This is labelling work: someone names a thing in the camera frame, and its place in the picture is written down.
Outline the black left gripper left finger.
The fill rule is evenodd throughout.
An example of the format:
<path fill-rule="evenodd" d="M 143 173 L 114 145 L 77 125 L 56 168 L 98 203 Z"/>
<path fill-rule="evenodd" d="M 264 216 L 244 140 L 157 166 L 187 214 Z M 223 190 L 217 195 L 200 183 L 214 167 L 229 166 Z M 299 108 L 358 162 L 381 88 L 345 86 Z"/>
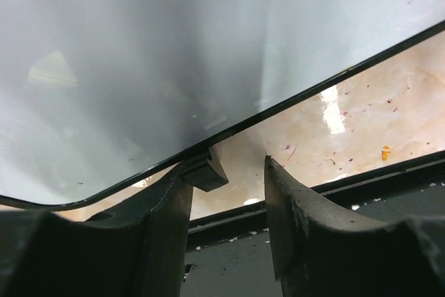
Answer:
<path fill-rule="evenodd" d="M 193 190 L 177 165 L 86 221 L 1 212 L 2 296 L 178 296 Z"/>

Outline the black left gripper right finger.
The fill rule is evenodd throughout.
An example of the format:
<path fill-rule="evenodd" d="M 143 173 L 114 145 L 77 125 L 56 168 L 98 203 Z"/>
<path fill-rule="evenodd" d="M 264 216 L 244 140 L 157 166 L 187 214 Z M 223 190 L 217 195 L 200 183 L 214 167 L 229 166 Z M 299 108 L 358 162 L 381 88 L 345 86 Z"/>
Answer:
<path fill-rule="evenodd" d="M 343 208 L 264 160 L 275 279 L 284 296 L 443 296 L 444 218 L 386 223 Z"/>

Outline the white whiteboard black frame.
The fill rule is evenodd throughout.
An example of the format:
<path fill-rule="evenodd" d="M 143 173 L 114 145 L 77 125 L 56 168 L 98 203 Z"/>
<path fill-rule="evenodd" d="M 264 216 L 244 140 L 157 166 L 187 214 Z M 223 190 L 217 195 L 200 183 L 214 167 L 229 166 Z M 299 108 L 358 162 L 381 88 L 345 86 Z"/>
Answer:
<path fill-rule="evenodd" d="M 1 0 L 1 203 L 118 192 L 444 29 L 444 0 Z"/>

